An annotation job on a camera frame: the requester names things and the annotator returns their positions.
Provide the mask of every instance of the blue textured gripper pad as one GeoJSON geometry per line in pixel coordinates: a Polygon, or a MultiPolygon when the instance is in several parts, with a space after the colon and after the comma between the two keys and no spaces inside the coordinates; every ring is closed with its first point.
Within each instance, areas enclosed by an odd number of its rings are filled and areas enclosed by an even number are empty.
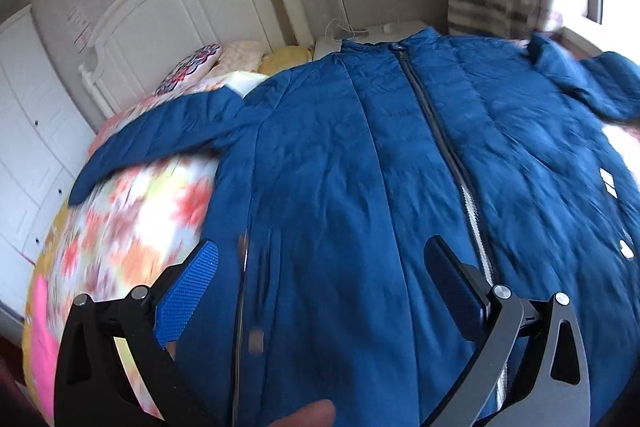
{"type": "Polygon", "coordinates": [[[462,336],[477,343],[484,338],[484,307],[456,267],[456,259],[452,259],[455,254],[443,240],[440,241],[428,240],[424,248],[424,265],[462,336]]]}
{"type": "Polygon", "coordinates": [[[154,333],[162,347],[178,340],[217,270],[218,247],[206,241],[156,306],[154,333]]]}

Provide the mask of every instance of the pink fabric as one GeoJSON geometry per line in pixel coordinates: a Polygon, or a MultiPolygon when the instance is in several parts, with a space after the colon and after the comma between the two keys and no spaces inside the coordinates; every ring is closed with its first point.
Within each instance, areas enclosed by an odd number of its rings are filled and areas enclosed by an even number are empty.
{"type": "Polygon", "coordinates": [[[162,96],[156,96],[153,94],[151,96],[144,98],[141,102],[138,102],[137,104],[132,105],[128,109],[125,109],[124,111],[121,111],[120,113],[113,115],[101,127],[100,132],[98,133],[94,141],[89,146],[89,150],[87,152],[86,157],[91,158],[91,156],[94,154],[94,152],[96,152],[96,150],[98,149],[98,147],[100,147],[100,145],[106,142],[107,139],[112,134],[115,134],[117,130],[121,129],[123,127],[122,126],[123,121],[134,120],[136,117],[136,115],[134,115],[136,111],[139,111],[139,110],[144,111],[144,109],[146,108],[155,107],[156,102],[158,101],[158,98],[161,98],[162,100],[164,100],[162,96]]]}
{"type": "Polygon", "coordinates": [[[31,367],[42,412],[53,418],[53,389],[59,344],[47,329],[47,282],[42,275],[33,285],[31,367]]]}

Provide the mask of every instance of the patterned pillow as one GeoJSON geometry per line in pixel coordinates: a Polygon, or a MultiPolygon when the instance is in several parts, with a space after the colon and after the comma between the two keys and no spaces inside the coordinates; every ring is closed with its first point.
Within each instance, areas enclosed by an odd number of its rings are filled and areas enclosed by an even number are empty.
{"type": "Polygon", "coordinates": [[[197,82],[201,80],[218,61],[222,48],[218,44],[210,44],[185,58],[162,81],[154,95],[165,94],[175,89],[181,82],[197,82]]]}

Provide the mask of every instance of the metal screw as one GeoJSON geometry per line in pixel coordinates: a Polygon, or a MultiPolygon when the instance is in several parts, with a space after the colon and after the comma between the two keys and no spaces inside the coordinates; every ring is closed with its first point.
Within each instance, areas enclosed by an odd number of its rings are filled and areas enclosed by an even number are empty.
{"type": "Polygon", "coordinates": [[[556,302],[562,306],[567,306],[569,304],[569,295],[562,292],[556,293],[556,302]]]}
{"type": "Polygon", "coordinates": [[[136,301],[141,301],[149,293],[149,289],[146,286],[136,286],[131,290],[131,297],[136,301]]]}
{"type": "Polygon", "coordinates": [[[509,297],[511,297],[511,290],[508,289],[507,286],[498,284],[494,288],[494,295],[500,299],[508,299],[509,297]]]}
{"type": "Polygon", "coordinates": [[[76,306],[84,306],[86,304],[86,300],[88,299],[89,295],[87,295],[86,293],[81,293],[78,297],[76,297],[74,299],[74,304],[76,306]]]}

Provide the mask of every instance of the white wooden headboard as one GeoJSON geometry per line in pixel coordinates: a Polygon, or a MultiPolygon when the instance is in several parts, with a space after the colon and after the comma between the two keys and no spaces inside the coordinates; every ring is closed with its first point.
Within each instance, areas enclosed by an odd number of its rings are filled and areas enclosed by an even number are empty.
{"type": "Polygon", "coordinates": [[[152,93],[199,47],[239,40],[272,50],[313,44],[300,0],[116,0],[89,40],[97,66],[79,70],[109,118],[152,93]]]}

